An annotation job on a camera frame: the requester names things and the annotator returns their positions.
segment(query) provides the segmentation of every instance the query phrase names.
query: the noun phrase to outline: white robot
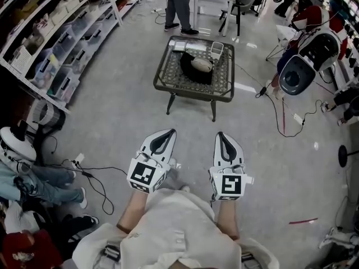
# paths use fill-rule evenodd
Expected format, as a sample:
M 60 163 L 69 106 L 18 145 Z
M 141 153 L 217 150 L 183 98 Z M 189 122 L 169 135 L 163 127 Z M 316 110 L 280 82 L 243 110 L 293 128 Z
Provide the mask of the white robot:
M 130 187 L 152 193 L 167 177 L 177 133 L 174 129 L 164 129 L 148 136 L 131 160 L 127 173 Z M 219 132 L 215 138 L 214 166 L 209 170 L 213 187 L 212 201 L 236 200 L 244 195 L 247 183 L 253 178 L 244 173 L 244 154 L 241 146 L 231 137 Z
M 212 201 L 236 200 L 245 193 L 246 184 L 254 179 L 245 174 L 242 147 L 223 132 L 215 137 L 213 166 L 209 169 L 212 184 Z

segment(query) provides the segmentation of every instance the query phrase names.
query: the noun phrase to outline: black shoe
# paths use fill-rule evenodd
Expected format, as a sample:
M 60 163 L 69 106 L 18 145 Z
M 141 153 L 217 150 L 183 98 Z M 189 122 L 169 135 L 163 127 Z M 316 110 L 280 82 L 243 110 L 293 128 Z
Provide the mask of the black shoe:
M 181 35 L 188 35 L 188 36 L 195 36 L 198 35 L 198 31 L 194 30 L 194 29 L 189 29 L 189 30 L 181 30 Z
M 167 32 L 168 30 L 176 29 L 179 26 L 180 26 L 179 23 L 173 23 L 171 26 L 165 26 L 164 31 Z

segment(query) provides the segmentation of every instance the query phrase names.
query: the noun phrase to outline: wicker table top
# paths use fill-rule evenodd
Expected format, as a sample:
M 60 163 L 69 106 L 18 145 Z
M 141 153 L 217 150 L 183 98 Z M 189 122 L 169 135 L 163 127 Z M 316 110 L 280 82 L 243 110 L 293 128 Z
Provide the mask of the wicker table top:
M 192 82 L 183 74 L 180 65 L 182 52 L 173 51 L 177 42 L 186 42 L 186 52 L 192 56 L 206 58 L 214 62 L 211 85 Z M 230 102 L 234 96 L 234 47 L 224 44 L 220 59 L 214 60 L 210 56 L 213 42 L 205 39 L 172 36 L 158 66 L 153 81 L 154 87 L 160 91 L 173 92 L 194 99 Z

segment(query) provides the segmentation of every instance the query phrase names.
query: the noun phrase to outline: white shirt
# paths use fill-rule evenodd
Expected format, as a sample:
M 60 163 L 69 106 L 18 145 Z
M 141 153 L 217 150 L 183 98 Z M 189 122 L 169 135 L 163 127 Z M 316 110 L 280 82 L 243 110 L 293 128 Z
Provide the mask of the white shirt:
M 208 203 L 183 191 L 160 189 L 150 194 L 144 216 L 129 235 L 104 224 L 84 237 L 72 256 L 76 266 L 91 269 L 109 240 L 122 240 L 121 264 L 116 268 L 166 269 L 179 260 L 189 268 L 241 269 L 240 244 L 217 228 Z M 255 242 L 250 246 L 263 268 L 279 268 L 264 247 Z
M 6 233 L 16 233 L 28 230 L 34 233 L 40 230 L 34 217 L 34 211 L 23 211 L 17 202 L 12 202 L 6 211 L 4 220 Z

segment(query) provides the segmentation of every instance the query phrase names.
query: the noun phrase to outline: gray floor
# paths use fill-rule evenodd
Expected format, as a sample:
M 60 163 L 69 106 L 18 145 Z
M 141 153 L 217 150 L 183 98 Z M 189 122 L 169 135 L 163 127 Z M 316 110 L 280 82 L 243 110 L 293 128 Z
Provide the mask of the gray floor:
M 266 97 L 255 99 L 252 92 L 236 89 L 230 103 L 218 103 L 217 121 L 211 121 L 209 103 L 176 98 L 171 114 L 166 115 L 169 93 L 156 91 L 153 78 L 165 45 L 179 29 L 165 33 L 154 20 L 152 8 L 165 8 L 165 0 L 147 0 L 136 6 L 116 28 L 94 57 L 71 107 L 72 114 L 56 137 L 56 161 L 85 155 L 84 167 L 117 166 L 128 169 L 131 158 L 144 138 L 160 129 L 175 128 L 177 141 L 173 156 L 182 164 L 180 177 L 194 193 L 209 200 L 212 194 L 207 170 L 213 163 L 214 138 L 223 131 L 236 139 L 245 151 L 247 174 L 255 178 L 238 203 L 243 236 L 250 236 L 271 250 L 282 268 L 304 268 L 324 251 L 318 245 L 331 226 L 346 194 L 344 171 L 337 162 L 339 145 L 349 145 L 348 127 L 338 127 L 342 109 L 324 115 L 320 109 L 307 116 L 303 131 L 295 138 L 284 138 L 277 132 L 275 113 Z M 265 57 L 277 43 L 276 24 L 284 19 L 273 14 L 268 0 L 259 17 L 241 17 L 241 35 L 231 17 L 227 37 L 218 35 L 219 11 L 200 15 L 201 36 L 232 43 L 236 49 L 236 82 L 253 87 L 257 92 L 273 77 L 276 67 Z M 334 91 L 333 84 L 321 79 L 317 83 Z M 303 118 L 315 109 L 316 99 L 332 95 L 313 83 L 303 94 L 286 97 L 286 134 L 300 130 L 291 113 Z M 283 130 L 283 105 L 275 101 L 279 128 Z M 49 149 L 51 139 L 46 141 Z M 103 199 L 78 176 L 76 183 L 87 189 L 89 205 L 66 209 L 97 216 L 100 222 L 116 223 L 126 207 L 131 189 L 126 177 L 115 170 L 92 171 L 101 179 L 108 197 L 115 204 L 112 216 L 106 215 Z M 290 221 L 318 218 L 313 224 L 289 225 Z

